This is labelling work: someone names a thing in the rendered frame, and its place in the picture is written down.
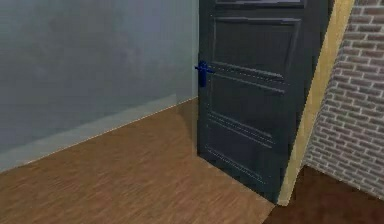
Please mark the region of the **yellow wooden door frame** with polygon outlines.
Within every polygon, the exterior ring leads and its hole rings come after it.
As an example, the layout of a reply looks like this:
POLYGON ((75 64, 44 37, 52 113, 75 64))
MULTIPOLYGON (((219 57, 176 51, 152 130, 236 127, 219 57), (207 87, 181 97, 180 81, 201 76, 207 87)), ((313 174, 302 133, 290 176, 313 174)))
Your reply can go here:
POLYGON ((316 70, 276 202, 279 206, 287 206, 293 194, 354 2, 355 0, 334 0, 316 70))

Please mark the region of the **dark grey panelled room door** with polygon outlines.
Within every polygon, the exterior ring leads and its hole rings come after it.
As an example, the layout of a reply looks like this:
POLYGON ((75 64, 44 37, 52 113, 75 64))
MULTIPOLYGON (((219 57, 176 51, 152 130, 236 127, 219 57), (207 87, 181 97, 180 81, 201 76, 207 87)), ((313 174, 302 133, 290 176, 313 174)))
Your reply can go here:
POLYGON ((199 0, 197 153, 278 200, 334 0, 199 0))

